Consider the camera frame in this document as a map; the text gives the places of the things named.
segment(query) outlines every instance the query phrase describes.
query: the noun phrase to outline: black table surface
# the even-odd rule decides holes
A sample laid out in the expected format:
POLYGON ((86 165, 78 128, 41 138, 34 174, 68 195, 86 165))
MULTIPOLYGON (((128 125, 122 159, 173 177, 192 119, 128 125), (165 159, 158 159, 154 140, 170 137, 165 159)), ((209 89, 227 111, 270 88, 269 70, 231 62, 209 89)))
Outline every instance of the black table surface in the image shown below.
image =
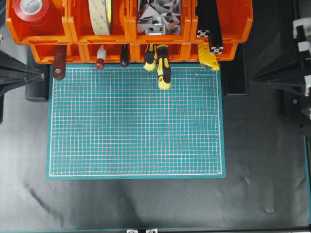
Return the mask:
MULTIPOLYGON (((286 49, 291 15, 290 0, 254 0, 248 78, 286 49)), ((5 95, 0 231, 308 226, 304 139, 280 116, 275 90, 224 97, 223 179, 47 181, 47 125, 47 103, 24 100, 24 88, 5 95)))

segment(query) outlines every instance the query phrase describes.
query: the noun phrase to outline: screwdriver handle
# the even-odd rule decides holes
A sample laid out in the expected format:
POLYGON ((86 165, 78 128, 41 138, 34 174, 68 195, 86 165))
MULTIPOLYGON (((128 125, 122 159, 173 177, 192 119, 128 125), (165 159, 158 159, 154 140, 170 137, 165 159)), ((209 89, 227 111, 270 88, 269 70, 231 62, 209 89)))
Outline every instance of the screwdriver handle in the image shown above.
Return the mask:
POLYGON ((157 51, 159 56, 159 65, 157 67, 159 88, 167 90, 171 87, 172 78, 172 70, 169 63, 169 47, 167 45, 159 45, 157 51))
POLYGON ((122 67, 128 67, 130 64, 130 51, 128 49, 128 44, 122 46, 122 52, 120 56, 120 65, 122 67))
POLYGON ((156 45, 148 44, 144 53, 144 68, 147 71, 152 71, 156 68, 157 52, 156 45))

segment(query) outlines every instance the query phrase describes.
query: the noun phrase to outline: green cutting mat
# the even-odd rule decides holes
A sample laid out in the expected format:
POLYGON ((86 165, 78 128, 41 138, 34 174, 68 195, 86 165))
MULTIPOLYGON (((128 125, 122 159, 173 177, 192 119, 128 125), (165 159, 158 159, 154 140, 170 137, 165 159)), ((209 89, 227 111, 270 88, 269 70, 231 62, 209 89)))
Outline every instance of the green cutting mat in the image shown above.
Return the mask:
POLYGON ((172 65, 156 72, 69 65, 51 77, 48 179, 224 177, 220 73, 172 65))

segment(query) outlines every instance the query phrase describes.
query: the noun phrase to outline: red tape roll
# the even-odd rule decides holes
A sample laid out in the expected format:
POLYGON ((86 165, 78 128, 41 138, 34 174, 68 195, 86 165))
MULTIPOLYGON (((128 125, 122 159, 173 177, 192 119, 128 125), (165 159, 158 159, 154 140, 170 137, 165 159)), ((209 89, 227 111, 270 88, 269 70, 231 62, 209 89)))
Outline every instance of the red tape roll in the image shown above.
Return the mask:
POLYGON ((53 33, 61 26, 61 17, 51 0, 14 0, 14 11, 40 33, 53 33))

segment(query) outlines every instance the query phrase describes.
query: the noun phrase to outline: screwdriver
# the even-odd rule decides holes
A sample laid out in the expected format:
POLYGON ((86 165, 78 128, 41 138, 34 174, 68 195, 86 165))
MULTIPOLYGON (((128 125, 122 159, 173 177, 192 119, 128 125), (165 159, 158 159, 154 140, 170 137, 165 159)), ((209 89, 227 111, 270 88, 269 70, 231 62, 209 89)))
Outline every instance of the screwdriver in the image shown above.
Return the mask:
POLYGON ((128 44, 122 45, 122 52, 120 56, 120 65, 122 67, 128 67, 130 64, 130 52, 128 50, 128 44))
POLYGON ((204 67, 209 67, 211 70, 219 70, 217 58, 214 54, 210 53, 209 44, 198 44, 199 62, 204 67))
POLYGON ((157 52, 156 45, 148 44, 144 53, 144 68, 147 71, 152 71, 156 68, 157 52))
POLYGON ((167 45, 159 45, 157 51, 159 53, 159 65, 157 67, 159 88, 167 90, 171 87, 172 77, 172 70, 169 63, 169 47, 167 45))

